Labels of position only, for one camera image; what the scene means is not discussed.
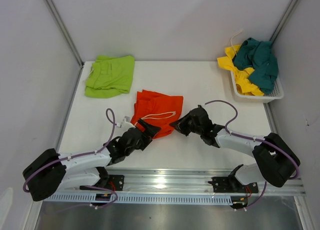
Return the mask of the orange shorts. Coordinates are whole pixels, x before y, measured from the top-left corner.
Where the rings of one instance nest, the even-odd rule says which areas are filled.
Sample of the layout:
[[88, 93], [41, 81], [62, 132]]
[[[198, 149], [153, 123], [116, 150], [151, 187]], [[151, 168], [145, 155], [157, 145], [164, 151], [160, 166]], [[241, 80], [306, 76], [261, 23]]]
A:
[[169, 96], [162, 93], [142, 90], [136, 94], [134, 114], [131, 124], [143, 130], [138, 120], [159, 127], [161, 130], [155, 135], [155, 139], [170, 135], [174, 128], [170, 123], [179, 120], [183, 111], [183, 96]]

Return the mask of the lime green shorts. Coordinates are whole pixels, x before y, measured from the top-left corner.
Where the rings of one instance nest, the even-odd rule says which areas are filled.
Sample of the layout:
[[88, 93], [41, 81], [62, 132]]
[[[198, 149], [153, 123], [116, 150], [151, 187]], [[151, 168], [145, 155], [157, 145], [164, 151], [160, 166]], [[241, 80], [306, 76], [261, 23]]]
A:
[[132, 87], [134, 68], [133, 56], [97, 56], [85, 81], [84, 95], [105, 99], [128, 94]]

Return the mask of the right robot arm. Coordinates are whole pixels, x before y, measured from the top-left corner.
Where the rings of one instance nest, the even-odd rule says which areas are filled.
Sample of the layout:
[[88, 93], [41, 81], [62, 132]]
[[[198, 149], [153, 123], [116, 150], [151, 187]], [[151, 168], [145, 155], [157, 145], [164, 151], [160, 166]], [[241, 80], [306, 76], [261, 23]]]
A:
[[209, 146], [232, 149], [255, 159], [253, 164], [241, 164], [229, 174], [228, 185], [233, 191], [241, 191], [246, 185], [260, 181], [282, 187], [287, 180], [299, 175], [300, 160], [275, 133], [256, 137], [233, 132], [226, 126], [212, 123], [202, 106], [170, 125], [185, 136], [190, 133], [199, 135]]

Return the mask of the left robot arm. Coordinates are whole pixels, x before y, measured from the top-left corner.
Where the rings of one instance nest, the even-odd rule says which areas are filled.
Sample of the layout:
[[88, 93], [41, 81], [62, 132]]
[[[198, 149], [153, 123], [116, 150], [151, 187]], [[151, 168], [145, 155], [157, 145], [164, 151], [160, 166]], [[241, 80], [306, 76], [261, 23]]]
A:
[[47, 149], [23, 172], [23, 191], [30, 193], [34, 201], [52, 196], [57, 190], [105, 189], [109, 183], [106, 167], [118, 164], [135, 150], [145, 150], [161, 128], [143, 120], [133, 125], [125, 117], [116, 127], [122, 136], [107, 141], [99, 150], [72, 154], [57, 153]]

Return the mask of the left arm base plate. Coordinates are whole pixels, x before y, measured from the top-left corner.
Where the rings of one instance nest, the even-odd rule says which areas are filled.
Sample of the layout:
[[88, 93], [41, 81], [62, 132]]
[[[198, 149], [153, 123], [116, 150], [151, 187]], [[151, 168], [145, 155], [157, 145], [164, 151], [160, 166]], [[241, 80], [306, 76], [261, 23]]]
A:
[[107, 181], [107, 187], [113, 191], [123, 191], [124, 182], [124, 175], [110, 175]]

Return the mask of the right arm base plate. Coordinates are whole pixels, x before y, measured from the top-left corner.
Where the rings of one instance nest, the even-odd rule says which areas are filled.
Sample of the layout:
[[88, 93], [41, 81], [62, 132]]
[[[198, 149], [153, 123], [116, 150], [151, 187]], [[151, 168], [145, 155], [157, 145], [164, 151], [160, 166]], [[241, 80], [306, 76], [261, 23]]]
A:
[[236, 179], [231, 179], [229, 177], [216, 176], [212, 177], [208, 181], [213, 187], [215, 193], [258, 193], [259, 188], [257, 183], [250, 183], [248, 185], [241, 184]]

